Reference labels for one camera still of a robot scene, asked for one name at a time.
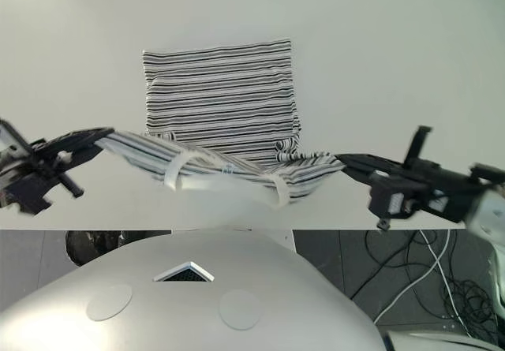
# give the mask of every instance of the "gray floor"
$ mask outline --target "gray floor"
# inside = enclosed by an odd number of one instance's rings
[[[294,236],[298,252],[347,296],[353,294],[377,268],[365,251],[363,231],[307,230],[295,231]],[[444,237],[445,232],[439,231],[433,247],[440,250]],[[383,260],[406,239],[406,232],[374,231],[369,234],[370,251]],[[465,231],[458,231],[454,251],[455,276],[471,278],[488,290],[489,253],[490,247],[486,243]],[[431,264],[432,256],[424,245],[414,245],[410,260]],[[65,232],[0,230],[0,310],[75,268],[65,253]],[[418,273],[419,270],[413,269],[413,274]],[[374,318],[407,282],[403,268],[385,268],[361,291],[355,302]],[[431,274],[419,285],[417,292],[430,309],[441,315],[440,284],[440,276]],[[451,320],[429,315],[417,303],[413,293],[408,292],[381,319],[379,329],[413,328],[462,331]]]

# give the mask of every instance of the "white table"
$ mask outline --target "white table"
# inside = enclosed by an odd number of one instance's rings
[[[1,0],[0,115],[30,140],[111,125],[144,130],[143,49],[184,50],[290,37],[307,150],[403,159],[419,124],[422,156],[466,172],[505,167],[505,0]],[[103,153],[72,171],[35,218],[0,228],[372,229],[368,187],[335,175],[271,211],[232,194],[173,194]],[[454,226],[427,214],[394,228]]]

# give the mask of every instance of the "floor tile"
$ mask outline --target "floor tile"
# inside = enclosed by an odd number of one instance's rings
[[[48,230],[45,233],[39,288],[77,268],[66,255],[65,231]]]
[[[44,232],[0,230],[0,311],[37,289]]]
[[[343,290],[339,231],[295,230],[297,253],[306,258],[338,289]]]

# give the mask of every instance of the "striped fabric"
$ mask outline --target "striped fabric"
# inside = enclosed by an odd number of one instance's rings
[[[270,166],[297,150],[291,42],[143,53],[147,131]]]
[[[125,158],[130,164],[148,172],[154,179],[164,181],[170,163],[183,152],[197,151],[202,158],[189,160],[179,172],[181,176],[194,174],[227,174],[274,190],[275,184],[266,175],[281,177],[289,189],[289,202],[294,203],[316,190],[327,176],[340,171],[344,165],[329,154],[309,159],[298,159],[277,166],[261,166],[231,155],[220,154],[202,147],[188,146],[177,141],[161,140],[154,136],[115,132],[96,144]]]

